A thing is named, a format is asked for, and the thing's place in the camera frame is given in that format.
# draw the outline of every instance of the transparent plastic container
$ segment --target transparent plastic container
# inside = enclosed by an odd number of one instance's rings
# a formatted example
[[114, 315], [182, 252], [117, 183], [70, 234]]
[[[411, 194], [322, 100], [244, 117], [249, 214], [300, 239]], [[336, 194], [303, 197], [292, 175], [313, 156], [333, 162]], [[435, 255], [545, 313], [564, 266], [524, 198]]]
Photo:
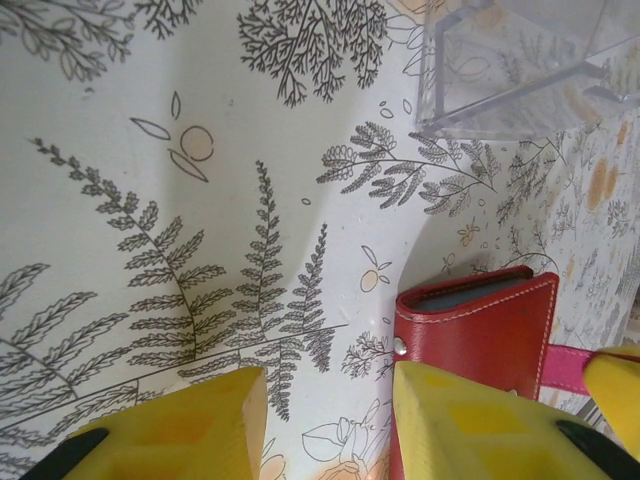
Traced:
[[640, 105], [637, 86], [610, 85], [624, 69], [611, 52], [640, 39], [640, 0], [449, 0], [425, 27], [429, 136], [535, 139]]

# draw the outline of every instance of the pink strap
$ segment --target pink strap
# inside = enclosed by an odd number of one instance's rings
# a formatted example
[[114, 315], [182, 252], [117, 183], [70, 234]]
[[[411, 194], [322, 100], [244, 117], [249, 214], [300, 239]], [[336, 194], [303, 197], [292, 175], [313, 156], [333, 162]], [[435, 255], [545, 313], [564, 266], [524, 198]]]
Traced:
[[582, 371], [595, 352], [579, 348], [549, 345], [542, 369], [541, 385], [567, 392], [589, 395]]

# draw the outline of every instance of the yellow plastic object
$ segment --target yellow plastic object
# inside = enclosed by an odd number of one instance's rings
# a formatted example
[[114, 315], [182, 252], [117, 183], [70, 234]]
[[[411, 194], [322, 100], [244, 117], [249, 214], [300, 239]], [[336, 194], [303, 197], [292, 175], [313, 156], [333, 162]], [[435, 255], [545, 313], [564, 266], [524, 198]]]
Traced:
[[640, 363], [610, 354], [640, 357], [638, 347], [599, 350], [584, 371], [584, 384], [627, 451], [640, 459]]
[[101, 418], [109, 435], [65, 480], [257, 480], [267, 419], [261, 368], [243, 368]]
[[421, 363], [398, 362], [393, 408], [406, 480], [605, 480], [555, 428], [583, 421]]

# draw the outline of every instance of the red leather wallet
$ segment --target red leather wallet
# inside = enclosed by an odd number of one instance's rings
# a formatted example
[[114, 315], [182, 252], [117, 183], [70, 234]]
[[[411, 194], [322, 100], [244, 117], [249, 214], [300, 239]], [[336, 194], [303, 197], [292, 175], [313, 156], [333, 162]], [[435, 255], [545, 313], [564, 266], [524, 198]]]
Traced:
[[[591, 352], [549, 347], [558, 276], [520, 266], [398, 296], [394, 361], [422, 362], [537, 400], [540, 386], [586, 393]], [[404, 480], [395, 430], [390, 480]]]

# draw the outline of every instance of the botanical print tablecloth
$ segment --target botanical print tablecloth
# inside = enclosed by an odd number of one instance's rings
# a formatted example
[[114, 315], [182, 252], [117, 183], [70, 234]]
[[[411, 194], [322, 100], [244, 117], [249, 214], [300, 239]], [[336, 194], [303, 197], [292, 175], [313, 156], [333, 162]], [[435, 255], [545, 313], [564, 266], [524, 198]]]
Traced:
[[382, 479], [393, 300], [423, 281], [553, 271], [553, 341], [621, 341], [636, 112], [534, 143], [424, 138], [424, 9], [0, 0], [1, 478], [261, 365], [262, 480]]

